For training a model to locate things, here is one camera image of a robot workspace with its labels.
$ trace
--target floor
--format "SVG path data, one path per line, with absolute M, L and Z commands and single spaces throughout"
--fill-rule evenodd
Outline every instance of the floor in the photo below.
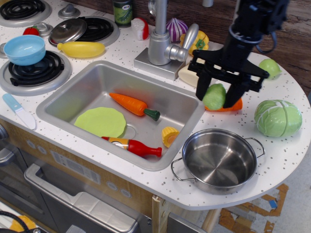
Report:
M 299 167 L 262 198 L 222 209 L 211 233 L 308 233 L 311 229 L 311 144 Z

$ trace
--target wooden wall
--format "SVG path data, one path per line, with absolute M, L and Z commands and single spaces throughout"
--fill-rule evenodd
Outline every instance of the wooden wall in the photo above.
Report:
M 75 4 L 113 14 L 112 0 L 67 0 Z M 223 44 L 232 23 L 236 0 L 214 0 L 211 8 L 202 6 L 202 0 L 169 0 L 167 19 L 175 17 L 188 26 L 197 23 L 210 41 Z M 150 25 L 155 18 L 148 11 L 148 0 L 133 0 L 134 17 L 144 18 Z M 277 48 L 268 56 L 284 67 L 308 95 L 311 92 L 311 2 L 291 0 L 287 10 L 288 20 L 277 32 Z M 262 48 L 269 48 L 266 37 Z

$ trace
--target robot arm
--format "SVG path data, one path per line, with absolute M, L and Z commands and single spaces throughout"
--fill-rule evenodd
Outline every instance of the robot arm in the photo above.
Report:
M 212 78 L 231 84 L 224 108 L 232 107 L 245 91 L 259 92 L 269 73 L 247 58 L 255 46 L 259 49 L 265 34 L 271 34 L 276 45 L 275 31 L 280 30 L 286 20 L 288 3 L 289 0 L 241 0 L 238 17 L 229 27 L 224 46 L 216 51 L 193 52 L 189 70 L 196 72 L 199 77 L 196 90 L 199 100 L 203 99 Z M 197 58 L 205 60 L 205 63 L 197 63 Z M 252 80 L 251 76 L 259 77 L 259 80 Z

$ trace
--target faucet base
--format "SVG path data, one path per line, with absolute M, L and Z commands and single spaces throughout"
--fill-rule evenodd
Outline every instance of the faucet base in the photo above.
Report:
M 158 76 L 175 80 L 178 77 L 179 70 L 184 67 L 186 62 L 174 61 L 171 60 L 166 65 L 157 66 L 149 62 L 148 60 L 148 48 L 145 48 L 143 52 L 141 52 L 134 59 L 134 67 L 137 69 L 141 69 L 147 71 L 149 73 L 156 74 Z

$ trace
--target pot handle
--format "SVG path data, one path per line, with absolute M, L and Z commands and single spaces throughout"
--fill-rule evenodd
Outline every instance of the pot handle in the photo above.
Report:
M 180 180 L 180 181 L 198 181 L 196 178 L 189 178 L 189 179 L 181 179 L 181 178 L 179 178 L 176 174 L 175 174 L 175 172 L 174 172 L 174 169 L 173 169 L 173 164 L 174 163 L 176 163 L 176 162 L 178 162 L 179 160 L 181 160 L 182 158 L 179 158 L 179 159 L 176 159 L 175 161 L 173 161 L 172 163 L 171 163 L 171 170 L 172 170 L 172 173 L 173 173 L 173 175 L 178 179 L 178 180 Z
M 266 151 L 265 151 L 265 149 L 264 149 L 262 143 L 259 142 L 257 139 L 255 139 L 255 138 L 253 138 L 253 137 L 250 137 L 250 138 L 246 138 L 245 140 L 254 140 L 254 141 L 256 141 L 256 142 L 261 146 L 263 153 L 262 153 L 260 156 L 258 156 L 257 158 L 260 158 L 261 156 L 263 156 L 263 155 L 266 153 Z

